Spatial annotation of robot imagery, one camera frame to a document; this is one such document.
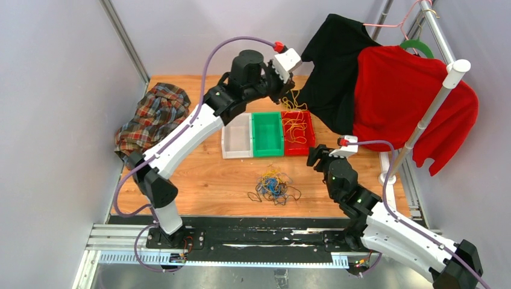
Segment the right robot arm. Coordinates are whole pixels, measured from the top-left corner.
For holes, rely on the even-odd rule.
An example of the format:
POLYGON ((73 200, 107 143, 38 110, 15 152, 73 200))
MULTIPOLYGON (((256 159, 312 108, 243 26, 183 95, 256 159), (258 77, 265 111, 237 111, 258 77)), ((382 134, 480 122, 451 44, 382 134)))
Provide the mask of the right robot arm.
POLYGON ((347 158, 320 144, 309 148, 307 165, 323 174, 328 195, 350 218, 342 242, 354 251, 365 248, 387 255, 431 282, 433 288, 488 288, 482 279, 478 250, 432 232, 391 208, 358 182, 347 158))

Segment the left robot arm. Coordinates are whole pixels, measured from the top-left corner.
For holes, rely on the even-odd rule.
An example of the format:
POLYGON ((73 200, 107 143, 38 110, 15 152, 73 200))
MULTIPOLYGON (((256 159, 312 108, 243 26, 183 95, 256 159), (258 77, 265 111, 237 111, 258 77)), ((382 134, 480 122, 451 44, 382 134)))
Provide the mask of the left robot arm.
POLYGON ((181 162, 216 131, 246 110, 253 101, 280 99, 295 83, 292 72, 301 65, 294 49, 285 49, 269 61, 258 51, 241 51, 218 83, 210 88, 191 114, 167 137, 144 153, 133 152, 129 162, 133 179, 149 200, 161 240, 171 249, 184 243, 183 221, 175 200, 178 188, 170 178, 181 162))

